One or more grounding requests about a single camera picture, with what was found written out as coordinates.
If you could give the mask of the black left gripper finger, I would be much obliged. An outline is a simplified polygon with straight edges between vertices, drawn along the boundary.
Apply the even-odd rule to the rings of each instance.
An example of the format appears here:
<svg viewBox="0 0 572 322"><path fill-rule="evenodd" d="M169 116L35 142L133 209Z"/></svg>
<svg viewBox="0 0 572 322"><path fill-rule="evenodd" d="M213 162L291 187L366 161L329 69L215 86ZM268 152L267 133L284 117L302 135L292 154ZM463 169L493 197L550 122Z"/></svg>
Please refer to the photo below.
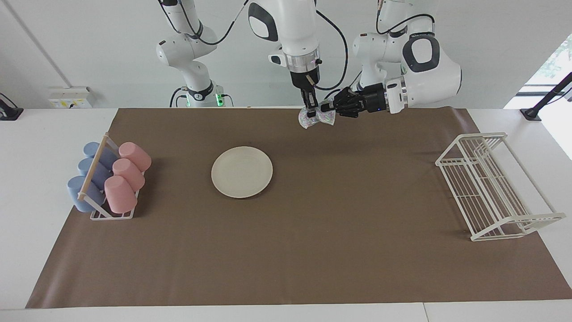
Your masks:
<svg viewBox="0 0 572 322"><path fill-rule="evenodd" d="M346 118L357 118L360 112L363 111L363 107L360 104L345 104L345 105L335 105L335 104L321 104L321 112L333 111L340 116Z"/></svg>
<svg viewBox="0 0 572 322"><path fill-rule="evenodd" d="M360 92L354 92L350 87L335 90L331 97L320 103L321 109L360 109L363 97Z"/></svg>

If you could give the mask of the clear crinkled plastic bag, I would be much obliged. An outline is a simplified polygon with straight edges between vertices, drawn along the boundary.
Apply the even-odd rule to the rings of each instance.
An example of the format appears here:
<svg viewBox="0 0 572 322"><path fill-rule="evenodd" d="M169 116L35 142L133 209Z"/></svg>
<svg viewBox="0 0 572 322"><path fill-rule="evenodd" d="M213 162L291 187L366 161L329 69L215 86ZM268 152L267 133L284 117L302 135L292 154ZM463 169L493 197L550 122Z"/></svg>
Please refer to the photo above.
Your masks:
<svg viewBox="0 0 572 322"><path fill-rule="evenodd" d="M323 112L320 108L308 109L306 107L302 108L298 115L298 121L300 126L304 129L308 129L319 123L327 124L333 126L335 123L336 112L334 110Z"/></svg>

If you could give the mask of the cream round plate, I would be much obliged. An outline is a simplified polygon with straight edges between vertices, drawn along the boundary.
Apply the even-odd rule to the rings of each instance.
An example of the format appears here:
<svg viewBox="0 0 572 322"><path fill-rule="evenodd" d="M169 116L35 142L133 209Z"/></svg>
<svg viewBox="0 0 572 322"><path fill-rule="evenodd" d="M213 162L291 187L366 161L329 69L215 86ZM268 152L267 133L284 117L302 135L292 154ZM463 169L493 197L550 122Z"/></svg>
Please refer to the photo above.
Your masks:
<svg viewBox="0 0 572 322"><path fill-rule="evenodd" d="M221 194L245 199L263 192L270 184L273 163L261 149L243 145L220 154L210 175Z"/></svg>

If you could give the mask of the brown table mat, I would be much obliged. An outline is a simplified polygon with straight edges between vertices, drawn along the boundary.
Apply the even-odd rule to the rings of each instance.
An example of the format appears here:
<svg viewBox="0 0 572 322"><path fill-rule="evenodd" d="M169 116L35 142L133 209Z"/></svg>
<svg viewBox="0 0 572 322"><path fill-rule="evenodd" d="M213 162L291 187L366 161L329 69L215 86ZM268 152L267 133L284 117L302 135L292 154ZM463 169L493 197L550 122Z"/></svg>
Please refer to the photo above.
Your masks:
<svg viewBox="0 0 572 322"><path fill-rule="evenodd" d="M109 132L153 159L135 216L71 210L27 308L572 298L539 234L469 240L435 166L478 132L465 110L305 130L296 110L121 109ZM235 199L210 173L243 145L269 156L273 177Z"/></svg>

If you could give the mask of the black clamp stand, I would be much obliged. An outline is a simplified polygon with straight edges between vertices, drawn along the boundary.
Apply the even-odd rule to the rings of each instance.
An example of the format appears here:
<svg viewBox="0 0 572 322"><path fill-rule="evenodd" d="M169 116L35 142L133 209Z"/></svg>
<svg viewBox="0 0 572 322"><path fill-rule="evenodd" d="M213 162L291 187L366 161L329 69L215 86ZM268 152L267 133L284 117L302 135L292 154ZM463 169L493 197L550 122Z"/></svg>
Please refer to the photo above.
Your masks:
<svg viewBox="0 0 572 322"><path fill-rule="evenodd" d="M572 83L572 72L568 73L558 84L556 84L550 92L547 92L535 106L527 109L521 109L520 112L526 120L532 122L540 122L541 118L538 116L541 109L548 105L549 103L555 102L554 98L560 94L560 92L566 88L566 86Z"/></svg>

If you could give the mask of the pink plastic cup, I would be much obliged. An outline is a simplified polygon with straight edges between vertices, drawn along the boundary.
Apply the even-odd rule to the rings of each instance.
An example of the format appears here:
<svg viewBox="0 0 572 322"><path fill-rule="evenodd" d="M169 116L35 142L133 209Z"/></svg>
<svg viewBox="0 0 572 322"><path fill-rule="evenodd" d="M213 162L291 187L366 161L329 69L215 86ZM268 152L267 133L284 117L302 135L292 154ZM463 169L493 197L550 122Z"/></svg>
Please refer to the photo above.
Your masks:
<svg viewBox="0 0 572 322"><path fill-rule="evenodd" d="M140 172L147 171L152 164L151 156L139 145L128 141L120 145L118 152L122 158L130 160Z"/></svg>
<svg viewBox="0 0 572 322"><path fill-rule="evenodd" d="M104 183L104 192L109 208L113 213L123 214L130 212L137 205L135 192L127 180L121 176L112 176Z"/></svg>
<svg viewBox="0 0 572 322"><path fill-rule="evenodd" d="M123 177L134 192L139 191L145 184L145 177L133 161L120 158L112 165L114 175Z"/></svg>

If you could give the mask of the bright window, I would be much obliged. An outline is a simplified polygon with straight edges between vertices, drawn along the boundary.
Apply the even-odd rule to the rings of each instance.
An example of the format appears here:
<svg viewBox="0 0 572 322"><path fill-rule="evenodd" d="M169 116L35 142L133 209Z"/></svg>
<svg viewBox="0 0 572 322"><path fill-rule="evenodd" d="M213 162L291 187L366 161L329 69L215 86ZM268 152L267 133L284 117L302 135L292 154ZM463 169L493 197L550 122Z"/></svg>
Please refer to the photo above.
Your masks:
<svg viewBox="0 0 572 322"><path fill-rule="evenodd" d="M568 35L531 78L525 82L519 93L548 92L570 72L572 72L572 34Z"/></svg>

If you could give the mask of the white power strip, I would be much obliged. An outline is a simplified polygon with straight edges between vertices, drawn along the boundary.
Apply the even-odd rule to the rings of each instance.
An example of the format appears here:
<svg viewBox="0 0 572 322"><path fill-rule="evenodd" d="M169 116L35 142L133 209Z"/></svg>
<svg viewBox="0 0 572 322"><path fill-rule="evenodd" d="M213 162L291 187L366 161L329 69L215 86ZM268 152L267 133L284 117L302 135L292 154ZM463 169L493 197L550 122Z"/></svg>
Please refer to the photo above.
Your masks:
<svg viewBox="0 0 572 322"><path fill-rule="evenodd" d="M72 86L70 88L52 86L48 90L48 102L51 108L90 109L95 106L95 97L87 86Z"/></svg>

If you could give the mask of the black desk mount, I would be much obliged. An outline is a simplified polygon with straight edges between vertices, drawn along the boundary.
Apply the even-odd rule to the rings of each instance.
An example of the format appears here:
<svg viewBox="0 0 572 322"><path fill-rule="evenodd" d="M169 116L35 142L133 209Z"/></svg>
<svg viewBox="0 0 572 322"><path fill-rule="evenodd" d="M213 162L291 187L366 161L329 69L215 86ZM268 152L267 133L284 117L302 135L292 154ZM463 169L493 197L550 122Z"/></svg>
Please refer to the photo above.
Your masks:
<svg viewBox="0 0 572 322"><path fill-rule="evenodd" d="M23 113L24 109L20 108L6 94L0 92L0 120L15 121Z"/></svg>

